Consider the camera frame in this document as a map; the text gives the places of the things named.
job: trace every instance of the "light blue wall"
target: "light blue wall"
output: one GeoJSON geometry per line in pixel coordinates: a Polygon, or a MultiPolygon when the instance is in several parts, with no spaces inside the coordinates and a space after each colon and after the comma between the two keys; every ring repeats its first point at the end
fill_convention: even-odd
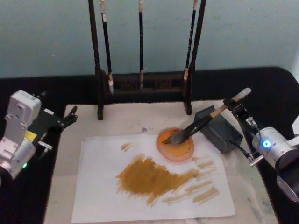
{"type": "MultiPolygon", "coordinates": [[[[107,70],[95,0],[100,64],[107,70]]],[[[193,0],[144,0],[145,71],[183,70],[193,0]]],[[[207,0],[196,67],[291,69],[298,0],[207,0]]],[[[138,0],[106,0],[113,73],[139,71],[138,0]]],[[[87,0],[1,0],[0,77],[93,74],[87,0]]]]}

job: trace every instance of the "paintbrush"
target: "paintbrush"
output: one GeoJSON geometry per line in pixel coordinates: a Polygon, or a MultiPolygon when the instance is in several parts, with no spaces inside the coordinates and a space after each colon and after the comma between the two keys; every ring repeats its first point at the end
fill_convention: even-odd
{"type": "Polygon", "coordinates": [[[138,0],[139,3],[139,38],[140,38],[140,89],[143,89],[143,0],[138,0]]]}
{"type": "Polygon", "coordinates": [[[107,18],[105,13],[105,0],[100,0],[101,5],[101,14],[102,14],[102,22],[103,22],[103,31],[105,38],[105,48],[106,48],[106,56],[107,56],[107,65],[108,65],[108,84],[110,92],[113,94],[113,76],[111,70],[111,59],[110,59],[110,49],[109,49],[109,39],[108,39],[108,30],[107,30],[107,18]]]}
{"type": "Polygon", "coordinates": [[[185,94],[185,90],[187,88],[188,67],[189,67],[189,59],[190,59],[190,51],[191,51],[191,45],[192,45],[192,37],[193,37],[194,21],[195,21],[195,15],[196,15],[197,2],[198,2],[198,0],[194,0],[194,3],[193,3],[193,12],[192,12],[192,19],[191,19],[191,27],[190,27],[186,67],[185,67],[185,70],[184,70],[183,94],[185,94]]]}
{"type": "MultiPolygon", "coordinates": [[[[235,102],[237,102],[250,93],[251,93],[251,89],[246,88],[246,89],[242,90],[239,94],[234,96],[232,99],[235,102]]],[[[204,127],[207,123],[209,123],[210,120],[212,120],[213,118],[218,116],[225,109],[227,109],[227,106],[223,104],[222,106],[218,107],[215,111],[213,111],[209,115],[199,119],[198,121],[195,121],[194,123],[189,125],[187,128],[174,132],[169,138],[162,141],[162,143],[179,145],[179,144],[185,142],[190,136],[192,136],[196,132],[198,132],[202,127],[204,127]]]]}

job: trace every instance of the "paint smear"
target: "paint smear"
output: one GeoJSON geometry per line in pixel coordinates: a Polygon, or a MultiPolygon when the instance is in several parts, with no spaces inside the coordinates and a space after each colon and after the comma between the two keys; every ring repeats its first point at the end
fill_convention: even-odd
{"type": "Polygon", "coordinates": [[[181,186],[179,186],[178,189],[176,189],[176,190],[172,190],[171,193],[172,193],[173,195],[178,195],[179,192],[181,191],[181,189],[182,189],[185,185],[187,185],[190,181],[192,181],[192,179],[186,181],[186,183],[184,183],[184,184],[182,184],[181,186]]]}
{"type": "Polygon", "coordinates": [[[207,181],[204,181],[202,183],[199,183],[199,184],[195,184],[195,185],[192,185],[188,188],[185,189],[186,192],[192,192],[192,191],[195,191],[197,189],[200,189],[200,188],[203,188],[209,184],[212,184],[213,181],[212,180],[207,180],[207,181]]]}
{"type": "Polygon", "coordinates": [[[184,199],[189,198],[192,195],[197,194],[199,189],[204,188],[205,186],[212,184],[212,183],[213,183],[212,180],[208,180],[203,183],[193,185],[193,186],[187,188],[185,190],[186,191],[185,193],[177,195],[177,196],[173,196],[173,197],[167,197],[167,198],[163,199],[162,201],[165,203],[168,203],[168,204],[171,204],[174,202],[180,202],[184,199]]]}
{"type": "Polygon", "coordinates": [[[214,198],[215,196],[219,195],[219,190],[216,187],[211,187],[209,190],[207,190],[206,192],[197,195],[195,198],[193,198],[193,202],[200,202],[200,204],[211,200],[212,198],[214,198]]]}
{"type": "Polygon", "coordinates": [[[117,193],[145,196],[146,204],[152,206],[160,196],[198,176],[199,171],[195,169],[183,174],[171,173],[165,166],[156,164],[152,158],[139,154],[116,177],[119,179],[117,193]]]}
{"type": "Polygon", "coordinates": [[[121,149],[127,152],[132,147],[132,145],[133,145],[132,142],[125,143],[121,146],[121,149]]]}
{"type": "Polygon", "coordinates": [[[207,177],[209,174],[213,173],[216,170],[217,170],[217,167],[216,166],[212,166],[207,171],[203,171],[203,172],[201,171],[201,172],[199,172],[199,175],[197,176],[197,179],[201,180],[202,178],[207,177]]]}
{"type": "Polygon", "coordinates": [[[206,167],[210,167],[210,166],[213,166],[213,165],[214,165],[213,161],[208,161],[208,162],[202,162],[202,163],[198,164],[197,167],[199,167],[201,169],[204,169],[206,167]]]}
{"type": "Polygon", "coordinates": [[[204,159],[207,159],[209,158],[209,155],[206,155],[206,156],[202,156],[202,157],[192,157],[192,161],[197,161],[197,160],[204,160],[204,159]]]}

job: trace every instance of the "white paper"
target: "white paper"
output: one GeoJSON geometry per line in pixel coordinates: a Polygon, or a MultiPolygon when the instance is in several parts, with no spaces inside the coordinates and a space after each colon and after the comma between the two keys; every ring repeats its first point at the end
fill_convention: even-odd
{"type": "MultiPolygon", "coordinates": [[[[194,217],[221,217],[235,214],[220,152],[202,135],[193,136],[194,155],[208,156],[217,171],[209,177],[219,190],[219,195],[201,205],[192,198],[168,205],[162,199],[174,196],[168,192],[160,197],[153,207],[146,205],[146,198],[128,197],[116,193],[115,178],[138,154],[152,157],[156,164],[165,165],[175,173],[197,168],[194,161],[173,163],[166,160],[156,148],[156,135],[137,134],[127,136],[91,137],[82,144],[82,161],[79,165],[77,188],[72,214],[72,223],[95,223],[112,221],[185,219],[194,217]],[[133,142],[125,153],[121,145],[133,142]]],[[[198,184],[192,180],[186,187],[198,184]]]]}

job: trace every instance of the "orange paint palette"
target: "orange paint palette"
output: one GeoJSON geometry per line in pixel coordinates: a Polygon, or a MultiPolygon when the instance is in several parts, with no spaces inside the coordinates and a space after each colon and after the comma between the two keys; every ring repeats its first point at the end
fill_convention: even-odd
{"type": "Polygon", "coordinates": [[[157,148],[159,152],[168,160],[172,162],[182,162],[192,157],[194,152],[192,137],[179,145],[164,144],[162,141],[166,140],[172,133],[180,130],[179,128],[169,128],[162,131],[157,138],[157,148]]]}

